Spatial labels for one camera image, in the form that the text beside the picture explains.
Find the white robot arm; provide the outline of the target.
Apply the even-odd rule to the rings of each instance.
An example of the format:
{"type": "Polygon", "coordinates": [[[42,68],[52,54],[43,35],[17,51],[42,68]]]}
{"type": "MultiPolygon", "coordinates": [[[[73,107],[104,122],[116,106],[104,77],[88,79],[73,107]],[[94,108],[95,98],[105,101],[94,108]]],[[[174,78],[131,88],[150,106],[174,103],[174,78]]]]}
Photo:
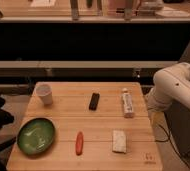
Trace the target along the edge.
{"type": "Polygon", "coordinates": [[[146,95],[147,108],[168,109],[176,100],[190,109],[190,63],[181,62],[157,71],[154,86],[146,95]]]}

